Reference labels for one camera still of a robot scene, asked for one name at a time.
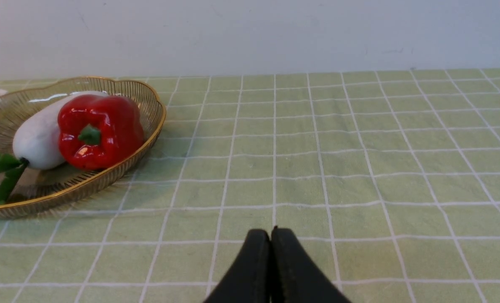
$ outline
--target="white wall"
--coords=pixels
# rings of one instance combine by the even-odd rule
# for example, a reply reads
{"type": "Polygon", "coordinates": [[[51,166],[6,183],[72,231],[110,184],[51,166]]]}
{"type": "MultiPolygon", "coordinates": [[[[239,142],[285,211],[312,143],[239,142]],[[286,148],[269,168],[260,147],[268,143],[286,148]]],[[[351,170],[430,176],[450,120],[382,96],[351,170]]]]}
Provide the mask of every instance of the white wall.
{"type": "Polygon", "coordinates": [[[500,67],[500,0],[0,0],[0,79],[500,67]]]}

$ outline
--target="vegetable stem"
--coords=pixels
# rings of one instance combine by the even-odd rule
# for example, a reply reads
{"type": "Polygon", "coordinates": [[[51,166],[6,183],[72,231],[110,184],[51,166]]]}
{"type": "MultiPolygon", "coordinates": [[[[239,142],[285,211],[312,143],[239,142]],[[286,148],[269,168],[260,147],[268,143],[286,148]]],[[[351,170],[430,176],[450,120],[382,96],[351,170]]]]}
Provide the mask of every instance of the vegetable stem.
{"type": "Polygon", "coordinates": [[[88,145],[99,145],[100,144],[100,129],[88,124],[82,129],[78,140],[83,141],[88,145]]]}

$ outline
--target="white vegetable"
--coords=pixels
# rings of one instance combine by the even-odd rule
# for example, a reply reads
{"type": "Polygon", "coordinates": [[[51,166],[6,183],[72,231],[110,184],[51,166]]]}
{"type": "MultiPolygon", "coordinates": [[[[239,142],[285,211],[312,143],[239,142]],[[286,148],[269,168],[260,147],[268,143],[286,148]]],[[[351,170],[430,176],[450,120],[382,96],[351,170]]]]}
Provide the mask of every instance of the white vegetable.
{"type": "Polygon", "coordinates": [[[25,158],[33,169],[52,169],[65,162],[59,152],[59,111],[67,102],[77,96],[93,94],[108,96],[104,92],[85,91],[72,94],[46,106],[32,115],[16,131],[13,139],[13,152],[17,159],[25,158]]]}

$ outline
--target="red bell pepper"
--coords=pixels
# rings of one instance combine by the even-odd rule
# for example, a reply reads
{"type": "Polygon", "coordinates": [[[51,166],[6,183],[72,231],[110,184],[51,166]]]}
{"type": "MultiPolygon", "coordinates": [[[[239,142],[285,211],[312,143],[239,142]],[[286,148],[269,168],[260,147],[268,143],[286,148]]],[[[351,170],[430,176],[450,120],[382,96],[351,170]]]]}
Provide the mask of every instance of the red bell pepper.
{"type": "Polygon", "coordinates": [[[59,151],[82,170],[111,167],[144,142],[140,110],[123,96],[78,96],[58,116],[59,151]]]}

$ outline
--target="fruit bowl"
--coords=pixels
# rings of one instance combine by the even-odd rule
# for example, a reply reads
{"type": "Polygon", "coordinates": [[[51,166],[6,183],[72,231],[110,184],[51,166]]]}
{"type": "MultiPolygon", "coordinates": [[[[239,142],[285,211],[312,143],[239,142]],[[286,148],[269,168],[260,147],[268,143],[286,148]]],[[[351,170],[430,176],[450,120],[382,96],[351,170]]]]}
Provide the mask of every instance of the fruit bowl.
{"type": "MultiPolygon", "coordinates": [[[[0,96],[0,153],[13,154],[16,130],[44,107],[85,90],[126,96],[140,109],[146,140],[125,160],[102,171],[81,171],[64,163],[50,170],[27,168],[8,202],[0,205],[0,219],[33,215],[76,202],[107,188],[134,167],[154,145],[166,119],[166,107],[156,91],[135,80],[112,80],[104,77],[75,77],[44,88],[19,90],[0,96]]],[[[0,183],[4,174],[0,174],[0,183]]]]}

